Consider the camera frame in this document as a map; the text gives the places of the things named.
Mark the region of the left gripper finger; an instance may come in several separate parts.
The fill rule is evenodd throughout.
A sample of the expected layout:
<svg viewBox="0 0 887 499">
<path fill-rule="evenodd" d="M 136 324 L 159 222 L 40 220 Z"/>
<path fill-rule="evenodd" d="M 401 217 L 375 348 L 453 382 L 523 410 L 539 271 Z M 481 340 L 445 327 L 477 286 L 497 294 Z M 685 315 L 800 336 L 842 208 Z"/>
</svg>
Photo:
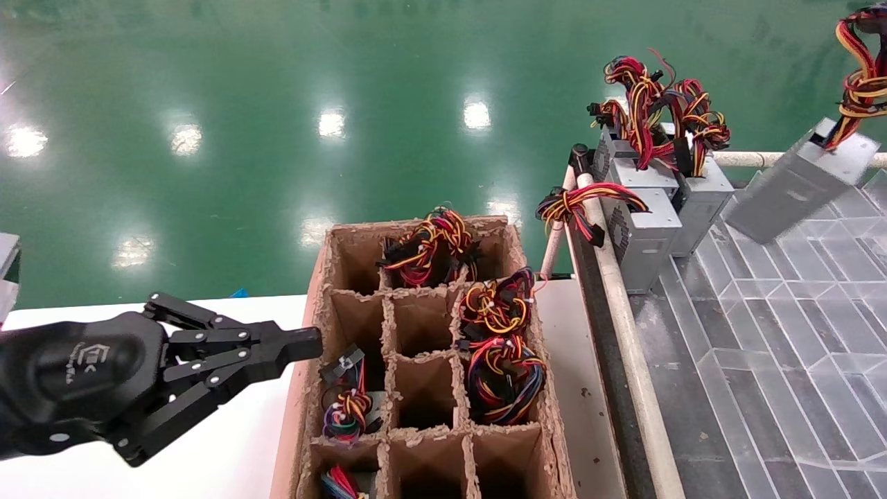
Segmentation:
<svg viewBox="0 0 887 499">
<path fill-rule="evenodd" d="M 285 331 L 273 320 L 240 322 L 197 304 L 166 293 L 152 294 L 143 307 L 143 316 L 156 322 L 177 326 L 169 341 L 173 344 L 203 347 L 234 347 L 253 344 L 307 344 L 322 347 L 319 329 L 309 326 Z"/>
</svg>

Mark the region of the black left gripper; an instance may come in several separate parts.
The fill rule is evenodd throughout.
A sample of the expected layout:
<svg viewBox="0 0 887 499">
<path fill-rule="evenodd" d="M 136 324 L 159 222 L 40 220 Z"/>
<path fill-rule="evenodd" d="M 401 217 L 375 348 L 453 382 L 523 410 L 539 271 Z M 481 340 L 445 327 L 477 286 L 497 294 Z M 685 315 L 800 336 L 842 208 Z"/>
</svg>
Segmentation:
<svg viewBox="0 0 887 499">
<path fill-rule="evenodd" d="M 2 333 L 2 458 L 108 440 L 140 466 L 248 386 L 279 378 L 319 344 L 251 344 L 161 366 L 168 335 L 126 312 Z"/>
</svg>

